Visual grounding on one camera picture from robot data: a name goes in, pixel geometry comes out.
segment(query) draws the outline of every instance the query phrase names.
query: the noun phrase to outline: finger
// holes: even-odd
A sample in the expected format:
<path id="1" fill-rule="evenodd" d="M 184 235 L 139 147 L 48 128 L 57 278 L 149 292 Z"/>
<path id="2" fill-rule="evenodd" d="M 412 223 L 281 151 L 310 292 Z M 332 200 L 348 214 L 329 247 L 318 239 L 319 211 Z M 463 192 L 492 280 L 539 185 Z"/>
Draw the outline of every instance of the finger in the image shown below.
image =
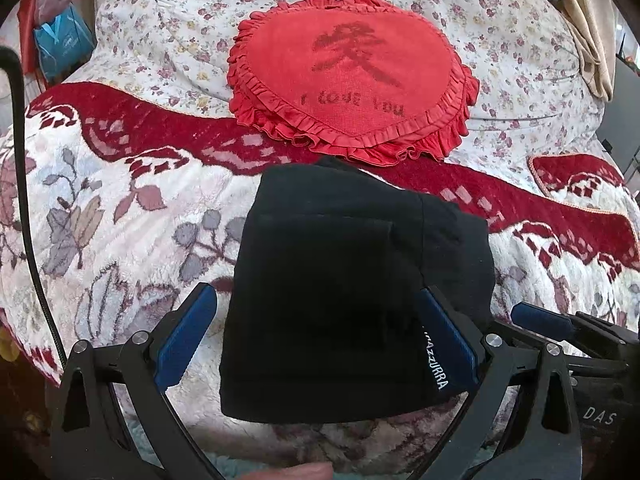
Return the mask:
<path id="1" fill-rule="evenodd" d="M 332 480 L 333 476 L 334 468 L 330 462 L 314 462 L 285 469 L 253 471 L 238 480 Z"/>

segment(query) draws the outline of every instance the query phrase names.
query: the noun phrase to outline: black cable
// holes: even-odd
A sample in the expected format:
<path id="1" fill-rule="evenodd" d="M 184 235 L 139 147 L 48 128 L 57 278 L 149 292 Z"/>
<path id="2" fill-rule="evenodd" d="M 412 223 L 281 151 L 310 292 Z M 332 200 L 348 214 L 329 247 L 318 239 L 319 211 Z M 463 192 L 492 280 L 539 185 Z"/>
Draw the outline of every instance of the black cable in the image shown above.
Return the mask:
<path id="1" fill-rule="evenodd" d="M 66 366 L 65 347 L 62 344 L 58 327 L 53 321 L 53 315 L 44 295 L 38 264 L 33 253 L 33 243 L 31 241 L 31 226 L 29 223 L 29 199 L 27 195 L 27 173 L 25 168 L 24 153 L 24 79 L 22 78 L 22 66 L 18 55 L 5 46 L 0 46 L 0 69 L 4 70 L 9 79 L 11 88 L 11 101 L 14 113 L 14 157 L 15 157 L 15 184 L 18 188 L 18 210 L 20 211 L 20 224 L 22 225 L 22 240 L 24 242 L 24 252 L 29 264 L 29 273 L 33 288 L 47 325 L 53 338 L 53 343 L 58 350 L 58 357 L 62 367 Z"/>

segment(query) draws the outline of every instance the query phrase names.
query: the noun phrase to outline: beanie label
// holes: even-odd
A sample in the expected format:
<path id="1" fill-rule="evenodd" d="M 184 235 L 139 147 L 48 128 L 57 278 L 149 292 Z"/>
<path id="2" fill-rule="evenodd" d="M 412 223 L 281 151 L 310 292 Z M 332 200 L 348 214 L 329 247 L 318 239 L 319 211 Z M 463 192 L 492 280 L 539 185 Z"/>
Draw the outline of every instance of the beanie label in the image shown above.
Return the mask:
<path id="1" fill-rule="evenodd" d="M 427 355 L 429 356 L 429 368 L 431 369 L 431 373 L 438 383 L 438 389 L 441 390 L 445 386 L 447 386 L 447 384 L 449 384 L 449 381 L 447 381 L 447 374 L 442 368 L 442 365 L 436 361 L 436 357 L 433 351 L 434 345 L 431 337 L 427 332 L 424 333 L 424 336 L 425 338 L 427 338 Z"/>

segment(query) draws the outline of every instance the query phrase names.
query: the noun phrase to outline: black equipment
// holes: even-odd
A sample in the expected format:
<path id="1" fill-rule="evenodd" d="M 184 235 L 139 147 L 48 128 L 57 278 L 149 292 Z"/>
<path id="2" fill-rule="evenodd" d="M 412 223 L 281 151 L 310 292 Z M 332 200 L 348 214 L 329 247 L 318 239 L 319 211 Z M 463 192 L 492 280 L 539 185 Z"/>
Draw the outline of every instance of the black equipment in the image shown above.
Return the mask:
<path id="1" fill-rule="evenodd" d="M 482 334 L 437 289 L 431 292 L 452 332 L 471 348 L 479 386 L 410 480 L 580 480 L 583 447 L 593 444 L 602 456 L 585 478 L 625 478 L 640 422 L 638 334 L 586 314 L 519 304 L 520 312 L 563 325 L 568 342 L 592 357 L 568 356 L 555 341 L 500 321 Z M 164 396 L 180 381 L 215 309 L 215 291 L 200 283 L 150 333 L 117 346 L 75 344 L 51 430 L 56 479 L 222 480 Z M 139 457 L 112 383 L 127 385 L 164 469 Z M 507 387 L 515 385 L 516 405 L 494 456 L 472 467 Z"/>

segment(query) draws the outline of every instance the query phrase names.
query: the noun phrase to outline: blue gripper pad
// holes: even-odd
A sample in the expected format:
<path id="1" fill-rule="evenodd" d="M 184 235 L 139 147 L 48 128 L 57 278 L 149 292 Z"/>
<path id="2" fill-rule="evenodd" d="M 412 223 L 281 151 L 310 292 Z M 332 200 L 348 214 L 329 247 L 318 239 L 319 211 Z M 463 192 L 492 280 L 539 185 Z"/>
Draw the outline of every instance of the blue gripper pad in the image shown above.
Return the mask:
<path id="1" fill-rule="evenodd" d="M 574 326 L 567 316 L 549 312 L 523 301 L 511 309 L 511 321 L 554 341 L 564 341 L 574 335 Z"/>
<path id="2" fill-rule="evenodd" d="M 208 283 L 199 283 L 180 308 L 168 314 L 168 316 L 175 314 L 180 316 L 183 313 L 180 321 L 158 351 L 154 379 L 161 392 L 180 382 L 196 348 L 216 315 L 217 306 L 216 290 Z"/>
<path id="3" fill-rule="evenodd" d="M 418 293 L 416 311 L 424 328 L 430 373 L 436 378 L 438 389 L 443 393 L 474 391 L 479 385 L 478 358 L 426 288 Z"/>

